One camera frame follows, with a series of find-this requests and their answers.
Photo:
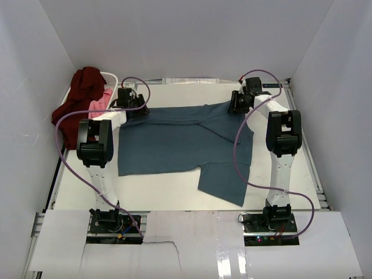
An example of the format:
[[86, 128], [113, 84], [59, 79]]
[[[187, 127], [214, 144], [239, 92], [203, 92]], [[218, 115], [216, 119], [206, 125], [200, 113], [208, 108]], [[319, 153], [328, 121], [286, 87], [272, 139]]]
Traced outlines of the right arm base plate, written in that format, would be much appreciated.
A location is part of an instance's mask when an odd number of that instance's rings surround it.
[[237, 221], [242, 224], [246, 247], [299, 245], [298, 230], [293, 214], [288, 220], [266, 224], [263, 221], [263, 214], [243, 212], [237, 217]]

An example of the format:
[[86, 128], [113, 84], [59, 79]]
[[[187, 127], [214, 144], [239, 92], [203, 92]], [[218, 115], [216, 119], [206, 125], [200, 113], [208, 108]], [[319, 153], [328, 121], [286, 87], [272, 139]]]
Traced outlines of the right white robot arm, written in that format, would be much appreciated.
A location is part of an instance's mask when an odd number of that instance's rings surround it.
[[239, 80], [240, 89], [232, 92], [231, 113], [253, 110], [267, 119], [266, 147], [271, 157], [270, 189], [263, 213], [255, 222], [275, 232], [290, 220], [290, 176], [294, 157], [302, 145], [301, 113], [280, 105], [273, 96], [263, 91], [258, 77]]

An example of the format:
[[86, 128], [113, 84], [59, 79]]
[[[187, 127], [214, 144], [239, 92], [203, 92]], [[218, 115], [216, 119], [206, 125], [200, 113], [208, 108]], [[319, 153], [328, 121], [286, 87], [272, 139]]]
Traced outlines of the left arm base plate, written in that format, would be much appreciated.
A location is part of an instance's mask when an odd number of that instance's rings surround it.
[[91, 215], [86, 243], [141, 245], [143, 240], [134, 222], [127, 215], [118, 214], [116, 221], [102, 221]]

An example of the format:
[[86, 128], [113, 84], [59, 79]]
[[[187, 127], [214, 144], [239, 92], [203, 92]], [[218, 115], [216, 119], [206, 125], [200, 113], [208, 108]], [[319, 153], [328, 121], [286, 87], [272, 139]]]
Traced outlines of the teal blue t shirt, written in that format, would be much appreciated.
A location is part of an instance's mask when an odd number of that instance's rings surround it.
[[200, 168], [198, 189], [244, 204], [253, 131], [229, 104], [153, 108], [120, 127], [120, 176], [176, 173]]

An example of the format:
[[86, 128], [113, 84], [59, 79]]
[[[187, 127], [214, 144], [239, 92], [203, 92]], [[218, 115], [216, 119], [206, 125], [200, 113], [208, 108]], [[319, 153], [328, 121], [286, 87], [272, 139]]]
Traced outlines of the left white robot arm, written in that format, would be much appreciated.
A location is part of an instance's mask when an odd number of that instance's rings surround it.
[[77, 157], [86, 167], [95, 192], [95, 208], [90, 209], [97, 225], [103, 225], [112, 233], [124, 227], [119, 215], [120, 202], [115, 194], [108, 165], [114, 155], [113, 132], [127, 120], [147, 116], [142, 94], [137, 86], [130, 84], [117, 90], [117, 98], [105, 110], [91, 112], [88, 119], [78, 125]]

